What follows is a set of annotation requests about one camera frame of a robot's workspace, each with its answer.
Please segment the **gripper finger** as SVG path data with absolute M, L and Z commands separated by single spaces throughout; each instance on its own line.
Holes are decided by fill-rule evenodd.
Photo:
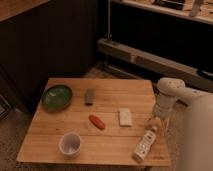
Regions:
M 148 126 L 151 130 L 156 130 L 156 123 L 155 123 L 155 120 L 156 117 L 155 116 L 152 116 L 149 118 L 149 122 L 148 122 Z
M 162 123 L 163 123 L 164 134 L 166 135 L 168 131 L 168 127 L 169 127 L 169 118 L 164 119 Z

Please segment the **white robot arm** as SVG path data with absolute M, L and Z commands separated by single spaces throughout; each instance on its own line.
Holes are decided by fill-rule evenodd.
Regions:
M 182 79 L 163 77 L 152 114 L 167 119 L 174 104 L 187 104 L 177 171 L 213 171 L 213 93 L 187 87 Z

